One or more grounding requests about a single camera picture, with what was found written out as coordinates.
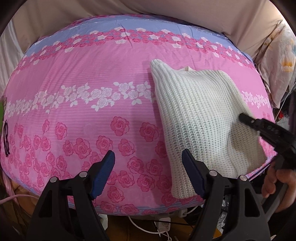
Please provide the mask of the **person's right hand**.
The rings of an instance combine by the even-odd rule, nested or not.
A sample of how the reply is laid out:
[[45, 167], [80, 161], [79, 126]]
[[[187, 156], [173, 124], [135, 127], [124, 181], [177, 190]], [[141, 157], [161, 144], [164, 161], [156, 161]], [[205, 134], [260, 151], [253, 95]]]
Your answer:
[[282, 202], [278, 206], [276, 212], [283, 211], [289, 208], [295, 202], [296, 196], [296, 180], [295, 171], [291, 169], [278, 169], [274, 168], [275, 162], [272, 162], [267, 170], [267, 174], [264, 178], [261, 193], [264, 198], [274, 194], [276, 191], [275, 183], [280, 181], [283, 184], [287, 184], [286, 193], [282, 199]]

